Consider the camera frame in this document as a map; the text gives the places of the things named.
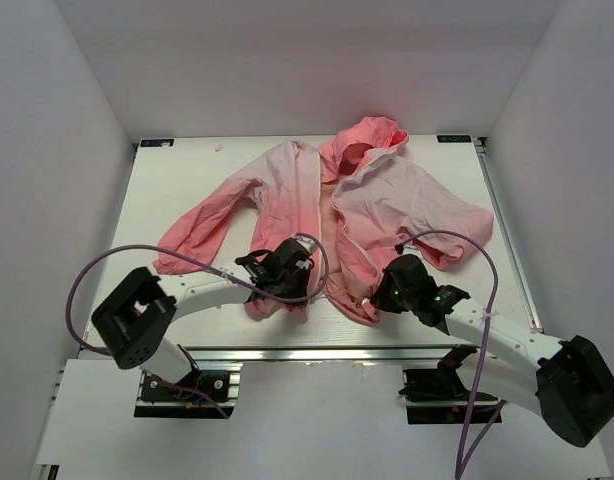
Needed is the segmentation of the pink hooded zip jacket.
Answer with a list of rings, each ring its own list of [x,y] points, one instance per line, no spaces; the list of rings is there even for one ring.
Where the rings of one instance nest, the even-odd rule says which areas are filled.
[[[408,134],[385,117],[367,117],[317,147],[284,141],[228,177],[159,240],[155,269],[173,275],[211,263],[241,199],[258,211],[251,246],[273,250],[295,233],[316,236],[311,285],[345,316],[379,321],[370,302],[395,247],[414,237],[423,258],[446,270],[492,236],[494,216],[451,193],[403,157]]]

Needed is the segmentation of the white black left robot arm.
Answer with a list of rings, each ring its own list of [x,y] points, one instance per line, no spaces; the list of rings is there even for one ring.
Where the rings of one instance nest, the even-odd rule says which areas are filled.
[[[183,347],[166,339],[181,317],[278,297],[302,306],[315,267],[318,244],[295,235],[273,251],[255,251],[220,268],[158,275],[148,267],[132,270],[96,308],[92,323],[122,370],[140,368],[163,380],[175,398],[198,387],[198,368]]]

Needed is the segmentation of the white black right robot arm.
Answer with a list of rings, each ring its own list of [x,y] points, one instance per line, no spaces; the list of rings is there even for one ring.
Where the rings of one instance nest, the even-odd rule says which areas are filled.
[[[466,291],[437,284],[414,255],[384,269],[370,302],[382,312],[411,313],[459,341],[427,383],[402,389],[413,402],[459,399],[477,381],[479,392],[535,413],[579,448],[614,417],[614,375],[593,342],[580,335],[563,340],[488,316]]]

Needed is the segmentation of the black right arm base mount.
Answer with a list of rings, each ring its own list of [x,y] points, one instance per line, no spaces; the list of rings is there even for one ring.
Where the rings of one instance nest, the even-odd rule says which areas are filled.
[[[470,391],[456,375],[439,369],[407,369],[398,394],[405,399],[409,425],[459,425],[465,420]]]

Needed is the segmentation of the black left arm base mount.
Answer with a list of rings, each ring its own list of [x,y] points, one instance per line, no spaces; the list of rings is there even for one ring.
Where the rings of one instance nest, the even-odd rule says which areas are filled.
[[[141,372],[135,418],[226,420],[234,411],[241,364],[200,363],[199,371],[176,388]]]

